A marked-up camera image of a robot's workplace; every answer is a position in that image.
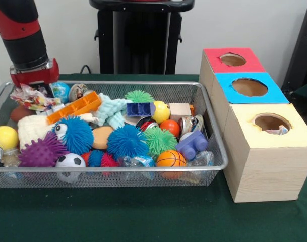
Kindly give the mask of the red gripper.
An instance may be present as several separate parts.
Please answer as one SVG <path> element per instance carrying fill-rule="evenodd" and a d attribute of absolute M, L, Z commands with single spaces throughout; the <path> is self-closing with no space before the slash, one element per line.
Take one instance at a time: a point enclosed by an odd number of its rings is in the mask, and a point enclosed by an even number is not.
<path fill-rule="evenodd" d="M 45 83 L 41 84 L 41 92 L 48 98 L 54 98 L 50 83 L 58 81 L 59 66 L 56 59 L 52 58 L 41 66 L 27 70 L 19 70 L 11 66 L 10 75 L 13 83 L 17 87 L 21 87 L 21 84 Z"/>

